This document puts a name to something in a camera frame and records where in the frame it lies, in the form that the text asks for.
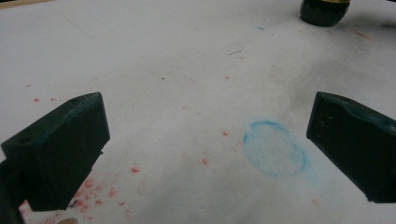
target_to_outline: red ink spot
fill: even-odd
[[[129,210],[129,209],[125,210],[125,217],[126,217],[126,218],[131,218],[131,217],[132,217],[132,212],[131,212],[131,210]]]
[[[115,188],[111,188],[111,190],[108,192],[107,197],[112,198],[114,197],[119,191],[116,190]]]
[[[92,187],[92,185],[93,185],[93,179],[88,179],[88,180],[84,181],[85,188],[89,189]]]
[[[203,158],[202,159],[202,164],[203,165],[208,165],[209,164],[209,161],[207,160],[207,158]]]
[[[98,205],[98,206],[99,206],[99,205],[102,205],[102,204],[103,204],[103,203],[102,203],[101,200],[96,200],[96,201],[95,201],[95,205]]]
[[[55,221],[52,220],[52,219],[47,218],[45,223],[46,224],[55,224]]]
[[[82,194],[84,194],[83,190],[77,191],[77,193],[75,194],[75,198],[78,198],[78,197],[81,196]]]
[[[132,174],[137,174],[140,172],[140,168],[138,166],[134,166],[131,169]]]
[[[319,202],[317,199],[312,199],[311,200],[312,204],[314,204],[315,206],[319,206]]]
[[[77,207],[81,207],[84,205],[84,202],[82,200],[75,200],[75,202]]]
[[[102,191],[103,190],[103,186],[101,186],[101,185],[96,186],[96,190]]]

